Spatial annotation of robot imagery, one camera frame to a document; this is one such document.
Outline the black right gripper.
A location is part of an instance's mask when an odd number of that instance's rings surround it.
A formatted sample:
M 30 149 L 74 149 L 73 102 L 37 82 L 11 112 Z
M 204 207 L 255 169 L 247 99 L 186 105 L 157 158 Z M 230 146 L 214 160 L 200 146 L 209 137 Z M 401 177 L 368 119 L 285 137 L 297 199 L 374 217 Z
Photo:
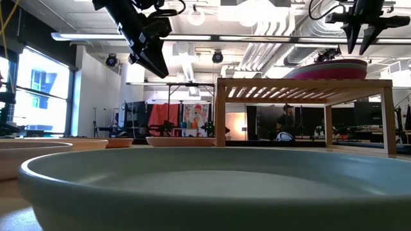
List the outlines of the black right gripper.
M 338 0 L 341 6 L 348 6 L 342 13 L 328 13 L 326 23 L 341 22 L 342 29 L 347 37 L 347 52 L 351 54 L 356 45 L 361 26 L 368 24 L 364 30 L 360 55 L 363 55 L 377 36 L 387 28 L 408 26 L 411 22 L 409 16 L 383 17 L 385 0 Z

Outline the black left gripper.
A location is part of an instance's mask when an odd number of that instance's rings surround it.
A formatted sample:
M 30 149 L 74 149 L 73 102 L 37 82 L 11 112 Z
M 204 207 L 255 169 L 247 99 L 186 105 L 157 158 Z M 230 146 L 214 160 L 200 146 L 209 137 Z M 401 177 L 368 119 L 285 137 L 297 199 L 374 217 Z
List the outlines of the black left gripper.
M 95 10 L 104 8 L 114 21 L 117 30 L 131 49 L 130 64 L 138 64 L 164 79 L 169 75 L 162 53 L 161 37 L 171 33 L 169 18 L 138 13 L 133 0 L 92 0 Z

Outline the mauve plate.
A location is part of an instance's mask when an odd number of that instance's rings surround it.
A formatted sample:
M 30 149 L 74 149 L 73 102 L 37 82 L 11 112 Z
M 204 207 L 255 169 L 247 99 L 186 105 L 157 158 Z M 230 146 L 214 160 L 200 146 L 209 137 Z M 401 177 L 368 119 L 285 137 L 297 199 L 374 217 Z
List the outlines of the mauve plate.
M 315 62 L 310 65 L 321 65 L 321 64 L 360 64 L 364 66 L 368 65 L 368 63 L 364 60 L 353 59 L 353 58 L 341 59 L 341 60 L 329 60 L 329 61 L 324 61 L 324 62 Z

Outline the pink plate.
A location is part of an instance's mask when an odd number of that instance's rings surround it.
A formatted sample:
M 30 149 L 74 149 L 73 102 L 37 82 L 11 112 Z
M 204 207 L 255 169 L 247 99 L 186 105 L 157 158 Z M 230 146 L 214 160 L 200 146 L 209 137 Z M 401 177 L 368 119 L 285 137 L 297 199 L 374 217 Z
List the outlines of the pink plate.
M 288 73 L 284 78 L 295 80 L 363 80 L 366 75 L 366 71 L 353 68 L 298 69 Z

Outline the orange plate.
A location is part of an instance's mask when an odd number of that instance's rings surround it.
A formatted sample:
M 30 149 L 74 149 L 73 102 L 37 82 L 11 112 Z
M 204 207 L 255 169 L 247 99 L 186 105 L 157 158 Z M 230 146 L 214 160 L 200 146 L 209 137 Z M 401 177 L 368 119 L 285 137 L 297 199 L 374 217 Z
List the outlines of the orange plate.
M 111 148 L 129 148 L 133 143 L 133 139 L 131 138 L 106 138 L 108 143 L 106 145 L 107 149 Z

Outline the light peach plate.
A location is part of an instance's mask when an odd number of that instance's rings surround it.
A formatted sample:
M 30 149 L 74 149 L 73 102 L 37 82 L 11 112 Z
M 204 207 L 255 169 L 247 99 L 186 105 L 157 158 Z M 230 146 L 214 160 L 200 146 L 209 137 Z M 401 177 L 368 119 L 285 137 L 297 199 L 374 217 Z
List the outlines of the light peach plate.
M 92 139 L 92 138 L 26 138 L 29 141 L 37 142 L 63 142 L 73 145 L 74 151 L 86 151 L 86 150 L 104 150 L 109 143 L 106 139 Z

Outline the pale blue plate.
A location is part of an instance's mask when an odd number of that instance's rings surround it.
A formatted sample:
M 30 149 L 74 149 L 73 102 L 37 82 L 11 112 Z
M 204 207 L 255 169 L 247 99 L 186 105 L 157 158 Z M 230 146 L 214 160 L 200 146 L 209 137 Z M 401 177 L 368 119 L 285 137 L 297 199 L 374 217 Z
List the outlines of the pale blue plate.
M 411 231 L 411 162 L 256 148 L 54 153 L 19 168 L 45 231 Z

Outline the wooden slatted shelf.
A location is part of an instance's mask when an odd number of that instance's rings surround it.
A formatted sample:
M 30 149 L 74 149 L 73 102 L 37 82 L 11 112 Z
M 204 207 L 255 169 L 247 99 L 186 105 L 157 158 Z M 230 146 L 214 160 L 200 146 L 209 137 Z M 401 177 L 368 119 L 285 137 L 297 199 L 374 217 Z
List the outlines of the wooden slatted shelf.
M 381 96 L 383 149 L 371 153 L 397 155 L 394 103 L 391 80 L 295 80 L 295 79 L 232 79 L 216 82 L 215 137 L 216 145 L 224 147 L 225 106 L 227 103 L 294 103 L 321 104 L 324 107 L 325 143 L 327 148 L 342 149 L 333 144 L 332 113 L 335 105 L 368 96 Z

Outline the long ceiling light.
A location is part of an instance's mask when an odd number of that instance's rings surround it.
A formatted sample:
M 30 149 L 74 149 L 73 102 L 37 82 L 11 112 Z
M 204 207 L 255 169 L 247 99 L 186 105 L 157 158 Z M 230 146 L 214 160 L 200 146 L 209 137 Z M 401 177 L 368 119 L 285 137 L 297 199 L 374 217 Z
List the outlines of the long ceiling light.
M 81 33 L 52 33 L 56 41 L 100 41 L 100 40 L 125 40 L 118 34 L 81 34 Z M 171 34 L 164 41 L 170 42 L 252 42 L 252 43 L 282 43 L 282 44 L 345 44 L 344 37 L 291 37 L 291 36 L 257 36 L 257 35 L 179 35 Z

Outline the black computer monitor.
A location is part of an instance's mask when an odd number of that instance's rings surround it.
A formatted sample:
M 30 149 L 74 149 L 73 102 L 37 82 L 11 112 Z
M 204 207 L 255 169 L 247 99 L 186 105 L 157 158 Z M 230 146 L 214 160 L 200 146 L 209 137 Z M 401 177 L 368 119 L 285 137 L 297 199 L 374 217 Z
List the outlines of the black computer monitor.
M 124 102 L 119 111 L 119 126 L 139 128 L 148 126 L 148 115 L 145 101 Z
M 355 102 L 354 121 L 357 126 L 382 125 L 381 103 Z

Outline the red hanging cloth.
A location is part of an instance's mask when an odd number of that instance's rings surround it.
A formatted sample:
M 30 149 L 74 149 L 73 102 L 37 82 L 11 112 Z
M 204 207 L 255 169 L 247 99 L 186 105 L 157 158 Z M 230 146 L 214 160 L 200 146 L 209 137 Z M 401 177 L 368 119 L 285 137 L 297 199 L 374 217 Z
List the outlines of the red hanging cloth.
M 161 125 L 169 119 L 175 126 L 179 125 L 179 105 L 178 104 L 153 104 L 148 120 L 148 125 Z

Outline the colourful poster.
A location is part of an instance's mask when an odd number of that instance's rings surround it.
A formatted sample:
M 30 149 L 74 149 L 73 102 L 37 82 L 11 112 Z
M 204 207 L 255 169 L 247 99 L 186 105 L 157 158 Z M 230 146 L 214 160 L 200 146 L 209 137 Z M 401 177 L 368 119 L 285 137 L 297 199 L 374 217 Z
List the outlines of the colourful poster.
M 185 104 L 183 106 L 183 121 L 191 128 L 200 128 L 208 122 L 209 104 Z

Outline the large window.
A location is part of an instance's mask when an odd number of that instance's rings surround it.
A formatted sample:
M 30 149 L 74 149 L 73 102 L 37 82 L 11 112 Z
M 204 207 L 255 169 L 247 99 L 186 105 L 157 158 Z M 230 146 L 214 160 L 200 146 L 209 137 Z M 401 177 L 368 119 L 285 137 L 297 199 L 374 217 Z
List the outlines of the large window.
M 45 134 L 69 131 L 73 72 L 56 60 L 26 47 L 4 54 L 0 46 L 0 92 L 15 94 L 14 103 L 0 102 L 0 119 Z

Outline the person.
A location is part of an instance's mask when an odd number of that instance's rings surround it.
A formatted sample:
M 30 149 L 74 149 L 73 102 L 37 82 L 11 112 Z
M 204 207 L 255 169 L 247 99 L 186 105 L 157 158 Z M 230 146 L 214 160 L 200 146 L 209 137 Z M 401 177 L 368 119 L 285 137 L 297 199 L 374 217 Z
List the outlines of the person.
M 283 114 L 277 119 L 278 132 L 287 132 L 291 135 L 295 135 L 295 121 L 293 106 L 286 104 L 283 107 Z

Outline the white blue ball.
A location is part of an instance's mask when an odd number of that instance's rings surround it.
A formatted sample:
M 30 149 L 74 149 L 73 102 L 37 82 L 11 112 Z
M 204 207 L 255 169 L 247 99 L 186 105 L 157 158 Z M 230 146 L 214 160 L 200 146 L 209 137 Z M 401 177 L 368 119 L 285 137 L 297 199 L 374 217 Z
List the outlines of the white blue ball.
M 294 140 L 293 135 L 288 132 L 279 132 L 276 137 L 276 141 L 278 142 L 293 142 Z

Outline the silver ventilation duct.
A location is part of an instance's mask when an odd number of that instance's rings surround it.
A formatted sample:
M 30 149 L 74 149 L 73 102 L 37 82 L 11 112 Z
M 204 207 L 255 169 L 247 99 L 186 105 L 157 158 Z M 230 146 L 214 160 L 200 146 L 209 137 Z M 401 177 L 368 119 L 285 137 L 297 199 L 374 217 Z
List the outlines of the silver ventilation duct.
M 324 44 L 295 44 L 289 53 L 284 57 L 283 64 L 289 67 L 301 65 L 307 58 L 325 51 L 336 51 L 341 53 L 339 45 Z

